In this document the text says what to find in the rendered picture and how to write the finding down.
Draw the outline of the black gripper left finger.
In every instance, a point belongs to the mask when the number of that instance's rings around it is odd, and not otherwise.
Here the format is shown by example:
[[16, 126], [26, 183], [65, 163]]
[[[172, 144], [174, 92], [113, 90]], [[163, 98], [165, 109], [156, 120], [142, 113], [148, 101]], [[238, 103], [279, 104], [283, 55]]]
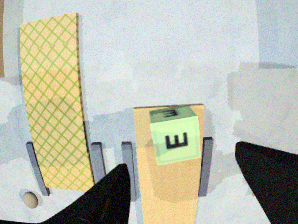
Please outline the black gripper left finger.
[[73, 204], [36, 224], [129, 224], [130, 197], [128, 167], [118, 164]]

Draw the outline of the light green letter cube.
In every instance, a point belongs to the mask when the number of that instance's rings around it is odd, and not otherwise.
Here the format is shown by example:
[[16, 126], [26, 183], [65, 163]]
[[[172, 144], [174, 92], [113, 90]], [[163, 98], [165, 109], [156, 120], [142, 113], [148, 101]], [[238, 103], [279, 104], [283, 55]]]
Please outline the light green letter cube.
[[200, 159], [197, 115], [189, 105], [150, 111], [150, 125], [157, 165]]

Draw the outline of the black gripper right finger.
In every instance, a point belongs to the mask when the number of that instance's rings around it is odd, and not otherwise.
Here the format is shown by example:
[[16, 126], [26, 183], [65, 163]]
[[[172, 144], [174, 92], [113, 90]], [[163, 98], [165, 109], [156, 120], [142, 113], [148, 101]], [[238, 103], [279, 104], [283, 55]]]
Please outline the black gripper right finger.
[[235, 160], [270, 224], [298, 224], [298, 155], [238, 141]]

